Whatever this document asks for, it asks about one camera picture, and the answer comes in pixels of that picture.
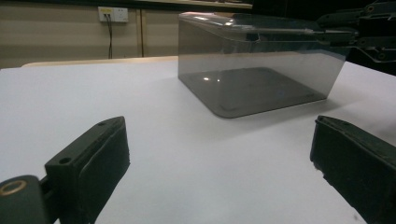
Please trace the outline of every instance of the clear acrylic container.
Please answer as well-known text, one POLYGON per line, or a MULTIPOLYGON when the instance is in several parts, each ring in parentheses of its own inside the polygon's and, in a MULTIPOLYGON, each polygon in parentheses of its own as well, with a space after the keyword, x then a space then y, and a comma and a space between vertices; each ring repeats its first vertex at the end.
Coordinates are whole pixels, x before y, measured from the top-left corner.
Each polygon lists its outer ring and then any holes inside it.
POLYGON ((349 49, 313 21, 179 15, 178 78, 216 115, 236 118, 326 99, 349 49))

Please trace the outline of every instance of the wall socket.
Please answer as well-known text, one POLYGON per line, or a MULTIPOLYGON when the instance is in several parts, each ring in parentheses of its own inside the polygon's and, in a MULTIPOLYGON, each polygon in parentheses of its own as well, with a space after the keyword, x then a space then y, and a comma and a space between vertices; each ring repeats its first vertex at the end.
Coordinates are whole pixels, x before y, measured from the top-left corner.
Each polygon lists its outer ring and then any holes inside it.
POLYGON ((105 14, 109 15, 111 21, 128 22, 128 8, 126 7, 99 7, 99 21, 107 21, 105 14))

